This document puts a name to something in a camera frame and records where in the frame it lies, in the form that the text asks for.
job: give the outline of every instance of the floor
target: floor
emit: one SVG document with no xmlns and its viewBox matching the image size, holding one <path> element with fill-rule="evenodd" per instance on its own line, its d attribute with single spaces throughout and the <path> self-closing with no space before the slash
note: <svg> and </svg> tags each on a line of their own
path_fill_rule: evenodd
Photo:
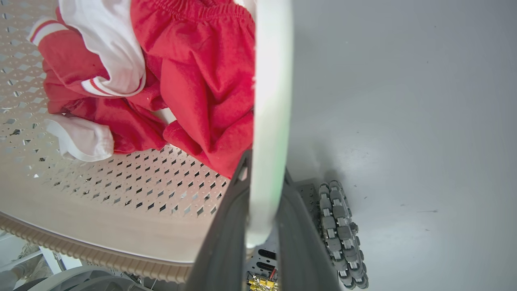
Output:
<svg viewBox="0 0 517 291">
<path fill-rule="evenodd" d="M 514 290 L 517 3 L 293 3 L 287 167 L 343 182 L 369 290 Z"/>
</svg>

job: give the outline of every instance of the perforated basket wall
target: perforated basket wall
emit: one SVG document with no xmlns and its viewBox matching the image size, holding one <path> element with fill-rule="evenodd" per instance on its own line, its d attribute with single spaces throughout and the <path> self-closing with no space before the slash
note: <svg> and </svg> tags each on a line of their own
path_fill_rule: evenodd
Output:
<svg viewBox="0 0 517 291">
<path fill-rule="evenodd" d="M 182 281 L 227 179 L 174 147 L 97 163 L 61 158 L 42 127 L 42 58 L 25 40 L 57 3 L 0 4 L 2 228 L 74 257 Z"/>
</svg>

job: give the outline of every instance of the perforated metal plate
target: perforated metal plate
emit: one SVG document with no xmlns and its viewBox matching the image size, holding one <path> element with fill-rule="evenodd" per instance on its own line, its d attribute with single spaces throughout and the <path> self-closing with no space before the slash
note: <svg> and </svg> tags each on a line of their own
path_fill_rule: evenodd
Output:
<svg viewBox="0 0 517 291">
<path fill-rule="evenodd" d="M 194 261 L 227 179 L 174 147 L 97 163 L 63 159 L 43 128 L 42 58 L 25 40 L 57 1 L 0 3 L 0 211 L 103 248 Z"/>
</svg>

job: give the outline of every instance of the red fabric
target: red fabric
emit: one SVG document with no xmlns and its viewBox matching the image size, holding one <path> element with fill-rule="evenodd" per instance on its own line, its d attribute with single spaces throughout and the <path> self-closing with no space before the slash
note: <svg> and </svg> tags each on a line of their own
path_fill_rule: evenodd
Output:
<svg viewBox="0 0 517 291">
<path fill-rule="evenodd" d="M 49 113 L 67 113 L 107 125 L 115 152 L 131 153 L 161 149 L 165 125 L 149 110 L 166 108 L 160 97 L 160 82 L 147 71 L 142 92 L 128 98 L 102 98 L 83 90 L 81 81 L 95 76 L 108 78 L 98 55 L 88 51 L 80 34 L 57 31 L 44 37 L 38 49 L 47 77 L 43 87 L 49 98 Z"/>
<path fill-rule="evenodd" d="M 232 0 L 133 0 L 131 20 L 177 118 L 163 137 L 231 177 L 253 139 L 251 15 Z"/>
</svg>

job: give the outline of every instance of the clothing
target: clothing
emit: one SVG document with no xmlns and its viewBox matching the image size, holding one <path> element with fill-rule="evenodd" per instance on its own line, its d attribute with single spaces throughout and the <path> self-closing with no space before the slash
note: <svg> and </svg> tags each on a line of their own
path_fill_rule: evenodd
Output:
<svg viewBox="0 0 517 291">
<path fill-rule="evenodd" d="M 53 114 L 44 121 L 47 131 L 58 137 L 63 157 L 96 162 L 113 155 L 113 136 L 108 126 L 61 114 Z"/>
<path fill-rule="evenodd" d="M 163 137 L 231 177 L 253 139 L 255 23 L 231 0 L 133 0 L 137 40 L 176 116 Z"/>
<path fill-rule="evenodd" d="M 27 39 L 37 41 L 44 58 L 47 77 L 43 88 L 49 98 L 49 113 L 66 113 L 108 126 L 115 153 L 163 148 L 165 124 L 150 111 L 166 108 L 166 104 L 160 97 L 160 82 L 149 70 L 144 88 L 129 99 L 102 97 L 85 90 L 82 82 L 110 76 L 100 57 L 88 51 L 77 31 L 45 18 L 35 24 Z"/>
<path fill-rule="evenodd" d="M 129 18 L 131 0 L 59 0 L 64 23 L 76 28 L 86 48 L 108 72 L 83 80 L 84 90 L 105 97 L 129 97 L 145 85 L 145 62 Z"/>
</svg>

